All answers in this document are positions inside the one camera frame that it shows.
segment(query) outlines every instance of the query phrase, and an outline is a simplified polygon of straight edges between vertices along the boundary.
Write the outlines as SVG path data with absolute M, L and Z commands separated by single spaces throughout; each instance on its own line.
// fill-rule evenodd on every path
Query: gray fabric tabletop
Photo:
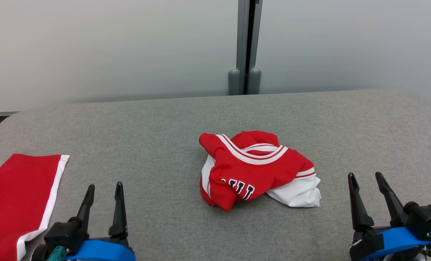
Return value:
M 277 134 L 315 164 L 319 208 L 289 208 L 266 195 L 229 213 L 206 204 L 199 135 L 252 129 Z M 129 243 L 141 261 L 348 260 L 349 172 L 376 225 L 390 220 L 376 171 L 402 203 L 431 203 L 431 102 L 371 90 L 73 104 L 5 120 L 0 166 L 13 153 L 71 156 L 50 226 L 76 215 L 94 183 L 92 237 L 107 235 L 122 181 Z M 42 241 L 28 243 L 28 253 Z

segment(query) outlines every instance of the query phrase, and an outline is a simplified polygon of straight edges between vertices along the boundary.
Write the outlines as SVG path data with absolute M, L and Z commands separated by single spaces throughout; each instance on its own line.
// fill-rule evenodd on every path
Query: clothing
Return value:
M 69 157 L 13 154 L 0 167 L 0 261 L 20 261 L 47 229 Z
M 280 145 L 275 134 L 241 132 L 231 140 L 204 133 L 199 143 L 208 152 L 200 188 L 209 205 L 229 211 L 237 200 L 252 200 L 267 192 L 290 207 L 318 207 L 313 163 L 296 150 Z

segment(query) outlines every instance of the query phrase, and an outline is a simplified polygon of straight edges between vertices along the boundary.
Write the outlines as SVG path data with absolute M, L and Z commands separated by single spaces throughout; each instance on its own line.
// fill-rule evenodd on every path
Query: folded red fabric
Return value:
M 203 133 L 199 143 L 208 152 L 199 182 L 209 205 L 230 211 L 237 200 L 252 200 L 267 192 L 291 207 L 318 207 L 313 163 L 278 142 L 269 132 L 241 132 L 232 139 Z
M 12 155 L 0 167 L 0 261 L 20 261 L 48 227 L 68 155 Z

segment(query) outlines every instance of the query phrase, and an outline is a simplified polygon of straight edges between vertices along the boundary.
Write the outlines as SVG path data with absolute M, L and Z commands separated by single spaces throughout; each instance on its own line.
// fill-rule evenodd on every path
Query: white sleeve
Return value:
M 320 179 L 316 175 L 306 179 L 294 179 L 286 185 L 268 190 L 267 194 L 290 207 L 318 207 L 322 199 L 317 188 L 318 183 L 320 183 Z

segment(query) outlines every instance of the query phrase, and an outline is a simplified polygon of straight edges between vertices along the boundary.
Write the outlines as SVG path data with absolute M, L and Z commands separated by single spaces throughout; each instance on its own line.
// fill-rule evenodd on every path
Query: red fabric with white trim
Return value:
M 280 145 L 272 133 L 241 132 L 232 139 L 204 133 L 199 143 L 209 154 L 199 183 L 202 197 L 225 211 L 237 200 L 252 200 L 293 180 L 315 176 L 313 163 Z
M 68 155 L 12 155 L 0 167 L 0 261 L 19 261 L 48 227 Z

